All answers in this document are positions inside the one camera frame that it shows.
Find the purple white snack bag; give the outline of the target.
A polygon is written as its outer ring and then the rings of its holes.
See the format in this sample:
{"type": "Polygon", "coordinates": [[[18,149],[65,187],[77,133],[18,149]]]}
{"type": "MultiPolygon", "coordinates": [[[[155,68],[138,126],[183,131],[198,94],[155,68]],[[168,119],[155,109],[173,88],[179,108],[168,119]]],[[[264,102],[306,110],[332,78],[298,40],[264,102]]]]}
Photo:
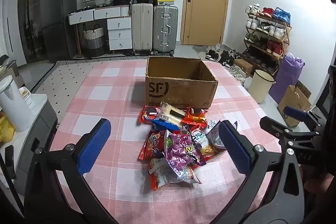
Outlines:
{"type": "Polygon", "coordinates": [[[219,135],[219,129],[220,129],[221,124],[224,124],[223,128],[225,130],[229,130],[228,126],[223,121],[220,121],[220,120],[218,121],[210,120],[207,122],[207,127],[206,127],[206,137],[208,138],[209,142],[218,152],[226,150],[226,147],[224,146],[220,138],[220,135],[219,135]]]}

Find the red white noodle pack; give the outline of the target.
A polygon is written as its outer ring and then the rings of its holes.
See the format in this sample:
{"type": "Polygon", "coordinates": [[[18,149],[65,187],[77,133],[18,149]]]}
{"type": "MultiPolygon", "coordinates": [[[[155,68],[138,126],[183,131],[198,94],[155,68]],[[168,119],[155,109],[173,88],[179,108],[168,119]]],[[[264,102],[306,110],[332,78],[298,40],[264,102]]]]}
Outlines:
{"type": "Polygon", "coordinates": [[[152,190],[159,190],[166,185],[179,184],[180,182],[201,184],[201,181],[197,178],[190,166],[175,173],[164,157],[160,159],[151,159],[149,162],[148,173],[152,190]]]}

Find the brown paper bag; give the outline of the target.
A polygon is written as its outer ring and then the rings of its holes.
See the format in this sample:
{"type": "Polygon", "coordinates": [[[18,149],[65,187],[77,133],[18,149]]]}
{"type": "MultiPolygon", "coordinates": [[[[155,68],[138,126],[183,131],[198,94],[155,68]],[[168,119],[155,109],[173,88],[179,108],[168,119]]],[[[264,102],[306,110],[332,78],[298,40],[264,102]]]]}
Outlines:
{"type": "Polygon", "coordinates": [[[285,114],[284,108],[287,106],[293,107],[297,110],[307,111],[311,108],[311,103],[299,88],[295,87],[294,85],[289,85],[287,87],[287,90],[277,109],[284,119],[286,125],[289,128],[294,128],[298,126],[300,121],[290,117],[288,114],[285,114]]]}

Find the orange noodle snack bag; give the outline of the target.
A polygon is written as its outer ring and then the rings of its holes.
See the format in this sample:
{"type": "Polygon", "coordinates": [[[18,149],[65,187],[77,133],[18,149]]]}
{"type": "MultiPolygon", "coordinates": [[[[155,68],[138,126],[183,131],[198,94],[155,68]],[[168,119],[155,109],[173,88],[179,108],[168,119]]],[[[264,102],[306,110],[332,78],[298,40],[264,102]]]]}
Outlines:
{"type": "Polygon", "coordinates": [[[202,128],[194,126],[190,129],[190,134],[205,161],[209,161],[218,154],[202,128]]]}

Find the cream waste bin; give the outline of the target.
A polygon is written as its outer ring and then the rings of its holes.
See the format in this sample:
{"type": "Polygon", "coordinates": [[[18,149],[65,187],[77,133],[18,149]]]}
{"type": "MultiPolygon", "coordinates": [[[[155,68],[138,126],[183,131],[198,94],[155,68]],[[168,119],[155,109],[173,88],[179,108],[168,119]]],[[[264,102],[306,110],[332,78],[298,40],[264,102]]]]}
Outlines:
{"type": "Polygon", "coordinates": [[[257,103],[262,103],[275,82],[276,80],[272,75],[266,71],[256,69],[248,92],[257,103]]]}

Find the purple gift bag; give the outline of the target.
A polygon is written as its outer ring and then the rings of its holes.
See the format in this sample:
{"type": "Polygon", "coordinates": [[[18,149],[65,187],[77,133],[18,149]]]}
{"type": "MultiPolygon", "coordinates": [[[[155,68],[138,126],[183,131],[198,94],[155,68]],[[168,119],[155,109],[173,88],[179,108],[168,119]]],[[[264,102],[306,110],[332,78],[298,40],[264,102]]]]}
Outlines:
{"type": "Polygon", "coordinates": [[[269,91],[269,95],[277,103],[280,103],[289,85],[296,85],[304,66],[305,62],[299,57],[292,53],[285,55],[279,66],[276,82],[269,91]]]}

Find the orange oreo snack pack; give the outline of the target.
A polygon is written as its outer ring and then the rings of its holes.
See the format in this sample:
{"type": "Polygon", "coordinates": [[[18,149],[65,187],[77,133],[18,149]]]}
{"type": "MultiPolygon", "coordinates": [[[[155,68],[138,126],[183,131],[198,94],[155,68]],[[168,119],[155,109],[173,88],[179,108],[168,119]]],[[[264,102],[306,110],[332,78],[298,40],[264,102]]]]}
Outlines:
{"type": "Polygon", "coordinates": [[[188,107],[186,109],[185,117],[181,120],[181,123],[189,126],[206,127],[206,110],[194,107],[188,107]]]}

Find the pink checkered tablecloth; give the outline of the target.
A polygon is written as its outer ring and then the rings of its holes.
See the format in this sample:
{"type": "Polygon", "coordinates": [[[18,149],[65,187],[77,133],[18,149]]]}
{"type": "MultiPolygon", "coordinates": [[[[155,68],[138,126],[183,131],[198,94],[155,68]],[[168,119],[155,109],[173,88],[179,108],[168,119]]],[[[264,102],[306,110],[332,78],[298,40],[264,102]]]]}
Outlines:
{"type": "Polygon", "coordinates": [[[118,223],[210,223],[244,180],[226,151],[191,132],[142,123],[146,61],[112,61],[95,66],[72,100],[51,148],[63,149],[90,132],[99,120],[111,133],[85,180],[118,223]],[[188,166],[178,178],[165,162],[184,138],[196,137],[203,166],[188,166]]]}

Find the purple candy bag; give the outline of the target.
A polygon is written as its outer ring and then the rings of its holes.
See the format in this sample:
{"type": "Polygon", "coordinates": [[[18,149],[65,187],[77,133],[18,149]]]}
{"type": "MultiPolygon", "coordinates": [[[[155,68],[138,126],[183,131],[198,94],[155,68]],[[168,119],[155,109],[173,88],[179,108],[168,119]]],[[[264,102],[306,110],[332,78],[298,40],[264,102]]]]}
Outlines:
{"type": "Polygon", "coordinates": [[[187,166],[206,164],[188,131],[166,130],[164,142],[165,159],[175,172],[182,171],[187,166]]]}

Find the red chips bag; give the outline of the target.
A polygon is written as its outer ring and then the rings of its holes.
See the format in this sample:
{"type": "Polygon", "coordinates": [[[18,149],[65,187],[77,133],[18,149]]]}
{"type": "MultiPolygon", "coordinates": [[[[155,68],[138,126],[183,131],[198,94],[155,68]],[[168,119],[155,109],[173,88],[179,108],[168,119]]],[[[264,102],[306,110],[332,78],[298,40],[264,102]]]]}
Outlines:
{"type": "Polygon", "coordinates": [[[163,157],[165,133],[165,130],[151,130],[139,153],[138,160],[146,161],[153,158],[160,159],[163,157]]]}

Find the small cardboard box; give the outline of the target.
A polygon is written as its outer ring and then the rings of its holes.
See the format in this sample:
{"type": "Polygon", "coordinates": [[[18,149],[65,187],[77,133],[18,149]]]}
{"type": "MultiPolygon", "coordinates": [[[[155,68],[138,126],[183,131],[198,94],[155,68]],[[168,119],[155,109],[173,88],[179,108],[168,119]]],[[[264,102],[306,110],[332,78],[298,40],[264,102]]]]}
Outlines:
{"type": "Polygon", "coordinates": [[[245,73],[246,77],[251,75],[253,65],[244,59],[234,59],[234,65],[238,66],[245,73]]]}

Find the red oreo snack pack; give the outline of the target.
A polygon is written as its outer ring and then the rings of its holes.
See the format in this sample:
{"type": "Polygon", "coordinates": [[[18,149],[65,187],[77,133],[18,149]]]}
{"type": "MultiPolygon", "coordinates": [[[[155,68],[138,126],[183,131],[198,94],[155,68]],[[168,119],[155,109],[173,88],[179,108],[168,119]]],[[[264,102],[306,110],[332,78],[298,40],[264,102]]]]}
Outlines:
{"type": "Polygon", "coordinates": [[[157,118],[159,111],[159,107],[145,105],[139,116],[139,121],[145,124],[152,124],[152,120],[157,118]]]}

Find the dotted floor mat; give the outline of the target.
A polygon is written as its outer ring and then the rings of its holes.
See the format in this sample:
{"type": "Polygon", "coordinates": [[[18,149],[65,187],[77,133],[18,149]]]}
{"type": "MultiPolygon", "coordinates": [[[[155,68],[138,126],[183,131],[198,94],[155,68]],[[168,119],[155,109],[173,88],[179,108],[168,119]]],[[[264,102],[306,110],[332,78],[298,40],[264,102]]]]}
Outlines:
{"type": "Polygon", "coordinates": [[[144,56],[58,61],[31,92],[47,96],[58,121],[68,108],[75,114],[100,115],[109,101],[131,100],[134,85],[145,92],[146,63],[144,56]]]}

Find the blue snack bag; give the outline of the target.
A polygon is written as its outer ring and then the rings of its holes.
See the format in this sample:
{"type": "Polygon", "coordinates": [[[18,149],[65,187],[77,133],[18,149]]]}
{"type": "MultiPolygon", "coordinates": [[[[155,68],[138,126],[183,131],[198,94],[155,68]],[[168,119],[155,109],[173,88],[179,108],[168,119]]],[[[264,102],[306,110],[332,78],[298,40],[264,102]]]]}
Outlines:
{"type": "Polygon", "coordinates": [[[162,130],[169,130],[171,132],[180,131],[180,128],[177,125],[161,120],[161,119],[158,119],[158,118],[153,119],[151,122],[152,122],[154,129],[158,131],[162,131],[162,130]]]}

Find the grey side cabinet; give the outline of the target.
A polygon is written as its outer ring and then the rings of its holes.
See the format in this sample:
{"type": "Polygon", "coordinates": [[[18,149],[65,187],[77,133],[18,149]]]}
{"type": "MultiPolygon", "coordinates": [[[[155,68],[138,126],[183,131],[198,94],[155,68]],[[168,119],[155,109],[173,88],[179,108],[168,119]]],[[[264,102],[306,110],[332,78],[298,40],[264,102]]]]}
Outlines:
{"type": "Polygon", "coordinates": [[[34,118],[30,127],[23,132],[16,132],[11,142],[1,144],[1,156],[5,156],[6,147],[14,147],[15,178],[12,182],[20,198],[25,196],[27,176],[35,150],[38,147],[49,150],[58,123],[47,95],[32,94],[29,108],[34,118]]]}

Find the SF cardboard box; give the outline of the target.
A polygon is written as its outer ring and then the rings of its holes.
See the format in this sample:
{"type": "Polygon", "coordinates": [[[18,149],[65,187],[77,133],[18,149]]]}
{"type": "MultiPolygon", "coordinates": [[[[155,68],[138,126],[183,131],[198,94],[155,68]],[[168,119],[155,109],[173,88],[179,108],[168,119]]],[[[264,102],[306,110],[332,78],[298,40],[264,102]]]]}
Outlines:
{"type": "Polygon", "coordinates": [[[151,56],[147,60],[145,85],[148,105],[166,102],[181,109],[208,109],[218,80],[200,59],[151,56]]]}

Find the wooden shoe rack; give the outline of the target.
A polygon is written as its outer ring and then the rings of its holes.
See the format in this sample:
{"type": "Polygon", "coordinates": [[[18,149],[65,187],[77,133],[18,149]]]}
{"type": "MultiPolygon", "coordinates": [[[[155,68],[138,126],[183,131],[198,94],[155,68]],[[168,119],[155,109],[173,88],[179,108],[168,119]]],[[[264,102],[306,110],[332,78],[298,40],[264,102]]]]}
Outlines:
{"type": "Polygon", "coordinates": [[[290,45],[291,14],[279,7],[261,8],[258,3],[247,6],[245,13],[246,50],[241,55],[255,69],[275,76],[290,45]]]}

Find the yellow plastic bag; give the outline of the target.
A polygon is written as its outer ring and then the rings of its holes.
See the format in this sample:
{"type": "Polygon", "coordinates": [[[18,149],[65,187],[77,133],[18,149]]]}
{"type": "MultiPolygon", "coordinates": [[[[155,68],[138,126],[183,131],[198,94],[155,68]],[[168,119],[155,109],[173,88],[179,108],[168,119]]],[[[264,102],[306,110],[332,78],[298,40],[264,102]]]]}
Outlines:
{"type": "Polygon", "coordinates": [[[1,114],[0,119],[0,142],[1,143],[9,143],[14,136],[15,128],[5,116],[5,114],[1,114]]]}

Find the white electric kettle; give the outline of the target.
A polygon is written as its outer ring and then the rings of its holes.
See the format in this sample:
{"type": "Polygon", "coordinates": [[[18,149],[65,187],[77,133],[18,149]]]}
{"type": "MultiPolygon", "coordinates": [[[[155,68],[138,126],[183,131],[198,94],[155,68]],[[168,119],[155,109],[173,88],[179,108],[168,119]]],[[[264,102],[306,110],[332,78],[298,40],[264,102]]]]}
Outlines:
{"type": "Polygon", "coordinates": [[[12,75],[1,80],[0,105],[17,132],[31,125],[33,113],[22,97],[12,75]]]}

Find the woven laundry basket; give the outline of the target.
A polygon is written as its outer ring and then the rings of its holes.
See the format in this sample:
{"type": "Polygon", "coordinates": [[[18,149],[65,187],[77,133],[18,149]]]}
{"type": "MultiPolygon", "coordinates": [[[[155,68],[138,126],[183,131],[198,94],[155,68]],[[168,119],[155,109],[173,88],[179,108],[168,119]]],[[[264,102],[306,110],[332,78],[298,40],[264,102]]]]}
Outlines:
{"type": "Polygon", "coordinates": [[[102,56],[106,53],[104,28],[95,24],[93,29],[84,30],[84,42],[81,47],[83,55],[87,58],[102,56]]]}

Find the black glass cabinet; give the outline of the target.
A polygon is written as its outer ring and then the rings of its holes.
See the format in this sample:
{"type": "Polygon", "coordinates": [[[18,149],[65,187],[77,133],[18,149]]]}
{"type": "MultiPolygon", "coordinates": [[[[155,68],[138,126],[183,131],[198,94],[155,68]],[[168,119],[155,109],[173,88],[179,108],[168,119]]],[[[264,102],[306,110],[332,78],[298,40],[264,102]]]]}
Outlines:
{"type": "Polygon", "coordinates": [[[26,62],[45,60],[40,0],[18,0],[18,26],[26,62]]]}

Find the white drawer desk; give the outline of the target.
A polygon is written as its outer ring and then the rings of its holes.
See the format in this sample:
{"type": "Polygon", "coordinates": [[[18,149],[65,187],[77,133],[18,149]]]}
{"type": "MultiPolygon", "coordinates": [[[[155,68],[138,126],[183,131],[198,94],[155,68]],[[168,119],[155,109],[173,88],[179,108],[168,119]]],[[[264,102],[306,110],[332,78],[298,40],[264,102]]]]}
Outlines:
{"type": "Polygon", "coordinates": [[[109,6],[72,12],[69,24],[75,28],[78,57],[85,57],[81,47],[84,30],[93,29],[95,24],[104,28],[106,53],[130,51],[132,47],[130,5],[109,6]]]}

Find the silver suitcase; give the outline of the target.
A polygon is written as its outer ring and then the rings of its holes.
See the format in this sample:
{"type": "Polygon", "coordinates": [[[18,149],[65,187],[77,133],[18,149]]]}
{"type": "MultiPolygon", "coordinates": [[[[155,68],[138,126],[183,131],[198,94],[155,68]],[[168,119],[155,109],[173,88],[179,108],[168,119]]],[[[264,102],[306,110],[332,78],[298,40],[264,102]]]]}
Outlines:
{"type": "Polygon", "coordinates": [[[153,52],[172,56],[177,42],[178,8],[155,6],[153,10],[153,52]]]}

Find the beige suitcase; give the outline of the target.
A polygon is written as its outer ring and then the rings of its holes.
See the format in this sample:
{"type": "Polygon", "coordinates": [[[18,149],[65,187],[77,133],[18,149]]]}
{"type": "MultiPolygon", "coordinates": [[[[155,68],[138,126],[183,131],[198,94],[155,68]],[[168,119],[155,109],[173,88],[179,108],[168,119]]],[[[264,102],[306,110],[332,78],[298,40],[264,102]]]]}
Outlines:
{"type": "Polygon", "coordinates": [[[132,47],[136,52],[150,52],[153,47],[153,5],[138,3],[131,6],[132,47]]]}

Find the dark grey refrigerator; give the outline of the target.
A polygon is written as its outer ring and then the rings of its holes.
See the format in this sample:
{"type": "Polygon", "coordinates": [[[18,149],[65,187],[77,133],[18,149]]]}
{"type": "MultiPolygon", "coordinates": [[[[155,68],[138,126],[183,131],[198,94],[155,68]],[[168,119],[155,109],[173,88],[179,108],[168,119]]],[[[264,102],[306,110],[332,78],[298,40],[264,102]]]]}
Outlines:
{"type": "Polygon", "coordinates": [[[77,10],[77,0],[40,0],[41,24],[50,62],[72,59],[77,53],[75,31],[68,15],[77,10]]]}

